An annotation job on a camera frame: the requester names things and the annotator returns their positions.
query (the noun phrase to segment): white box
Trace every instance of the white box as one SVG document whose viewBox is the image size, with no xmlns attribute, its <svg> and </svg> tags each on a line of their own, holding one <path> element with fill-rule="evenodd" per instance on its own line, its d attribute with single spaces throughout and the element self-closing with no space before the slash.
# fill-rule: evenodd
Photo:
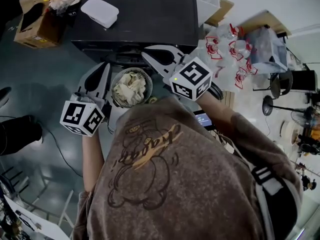
<svg viewBox="0 0 320 240">
<path fill-rule="evenodd" d="M 81 6 L 81 11 L 107 29 L 116 22 L 119 14 L 118 8 L 103 0 L 88 0 Z"/>
<path fill-rule="evenodd" d="M 212 71 L 198 57 L 170 77 L 172 91 L 189 100 L 196 101 L 211 86 Z"/>
<path fill-rule="evenodd" d="M 60 124 L 74 134 L 92 137 L 105 116 L 95 103 L 67 100 L 64 103 Z"/>
</svg>

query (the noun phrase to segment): white container lid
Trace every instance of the white container lid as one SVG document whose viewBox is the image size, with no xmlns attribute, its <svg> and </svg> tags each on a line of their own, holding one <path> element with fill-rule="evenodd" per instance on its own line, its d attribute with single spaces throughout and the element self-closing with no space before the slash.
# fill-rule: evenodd
<svg viewBox="0 0 320 240">
<path fill-rule="evenodd" d="M 119 14 L 118 8 L 103 0 L 88 0 L 81 6 L 81 11 L 106 27 L 111 26 Z"/>
</svg>

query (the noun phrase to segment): white cube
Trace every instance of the white cube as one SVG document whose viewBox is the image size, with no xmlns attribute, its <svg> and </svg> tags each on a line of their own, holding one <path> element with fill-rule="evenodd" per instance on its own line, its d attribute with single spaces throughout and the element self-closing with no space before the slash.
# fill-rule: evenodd
<svg viewBox="0 0 320 240">
<path fill-rule="evenodd" d="M 211 86 L 212 71 L 198 57 L 170 77 L 172 91 L 189 100 L 196 101 Z"/>
<path fill-rule="evenodd" d="M 92 137 L 104 118 L 97 104 L 67 100 L 60 124 L 74 134 Z"/>
</svg>

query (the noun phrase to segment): phone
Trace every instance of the phone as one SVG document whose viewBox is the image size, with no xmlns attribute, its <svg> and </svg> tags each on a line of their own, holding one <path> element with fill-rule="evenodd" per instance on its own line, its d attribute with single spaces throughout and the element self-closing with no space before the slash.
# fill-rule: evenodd
<svg viewBox="0 0 320 240">
<path fill-rule="evenodd" d="M 200 125 L 202 125 L 207 131 L 213 131 L 216 129 L 216 127 L 212 124 L 209 116 L 203 110 L 198 110 L 193 113 Z"/>
</svg>

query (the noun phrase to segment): chair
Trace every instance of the chair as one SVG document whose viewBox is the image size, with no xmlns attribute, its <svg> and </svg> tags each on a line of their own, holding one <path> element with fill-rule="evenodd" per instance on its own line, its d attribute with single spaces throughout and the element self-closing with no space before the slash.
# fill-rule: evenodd
<svg viewBox="0 0 320 240">
<path fill-rule="evenodd" d="M 293 84 L 293 75 L 291 70 L 284 73 L 273 73 L 270 77 L 270 86 L 266 89 L 253 89 L 253 91 L 267 91 L 270 90 L 272 96 L 278 99 L 280 96 L 286 95 L 290 92 Z"/>
</svg>

